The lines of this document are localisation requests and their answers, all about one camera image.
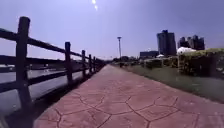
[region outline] white tent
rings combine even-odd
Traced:
[[[182,53],[188,53],[188,52],[195,52],[196,50],[192,49],[192,48],[186,48],[186,47],[180,47],[177,50],[177,55],[180,55]]]
[[[158,56],[156,56],[156,58],[163,58],[164,57],[164,55],[162,55],[162,54],[159,54]]]

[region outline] paved walkway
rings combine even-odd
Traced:
[[[106,66],[48,108],[34,127],[224,128],[224,105]]]

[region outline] sun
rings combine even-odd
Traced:
[[[98,10],[98,6],[97,6],[97,5],[95,5],[94,8],[95,8],[96,10]]]
[[[92,3],[93,3],[93,4],[96,4],[96,0],[92,0]]]

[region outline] tall building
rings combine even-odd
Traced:
[[[169,33],[168,30],[163,30],[157,34],[158,50],[160,54],[165,56],[176,55],[176,42],[174,33]]]
[[[188,38],[188,43],[192,49],[195,50],[205,50],[204,38],[199,38],[198,36],[193,36],[193,38]]]
[[[185,37],[180,38],[180,40],[178,41],[178,48],[180,47],[190,48],[190,45],[188,41],[185,40]]]

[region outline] railing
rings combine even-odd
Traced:
[[[21,107],[29,108],[32,105],[32,100],[29,92],[29,86],[34,85],[43,81],[47,81],[60,76],[67,76],[68,85],[73,83],[72,73],[82,71],[82,75],[85,78],[87,76],[86,70],[89,73],[96,72],[104,64],[103,61],[89,55],[85,55],[85,50],[82,53],[75,53],[70,50],[70,42],[65,42],[65,49],[58,48],[49,43],[45,43],[39,40],[35,40],[29,37],[29,26],[30,19],[27,17],[21,17],[19,20],[18,32],[10,32],[4,29],[0,29],[0,38],[4,38],[11,41],[16,41],[16,56],[5,56],[0,55],[0,64],[15,65],[16,81],[7,82],[0,84],[0,93],[17,89]],[[65,60],[54,60],[54,59],[38,59],[38,58],[27,58],[27,45],[33,45],[36,47],[44,48],[47,50],[59,52],[65,55]],[[74,62],[71,60],[71,55],[82,58],[82,68],[74,70]],[[54,64],[63,66],[65,70],[58,73],[39,76],[36,78],[28,78],[27,70],[30,64]]]

